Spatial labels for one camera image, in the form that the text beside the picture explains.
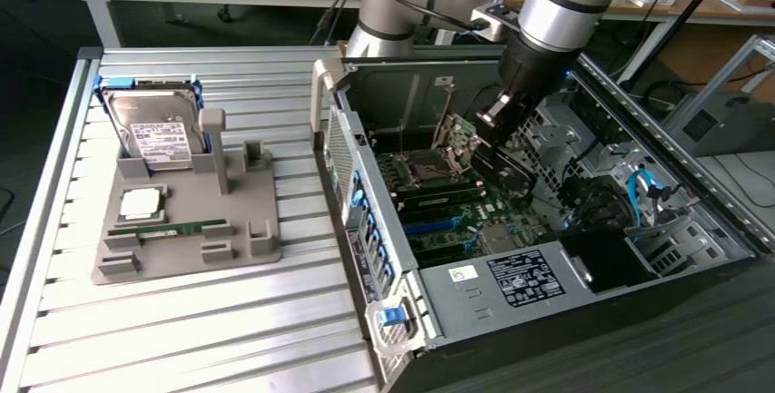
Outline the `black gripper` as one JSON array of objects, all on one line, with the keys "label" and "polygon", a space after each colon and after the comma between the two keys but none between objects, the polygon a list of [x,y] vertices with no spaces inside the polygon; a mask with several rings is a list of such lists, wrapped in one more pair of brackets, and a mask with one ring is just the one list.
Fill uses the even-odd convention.
[{"label": "black gripper", "polygon": [[538,103],[565,80],[578,56],[579,49],[553,51],[530,42],[521,33],[509,35],[498,65],[498,92],[477,112],[479,157],[494,157]]}]

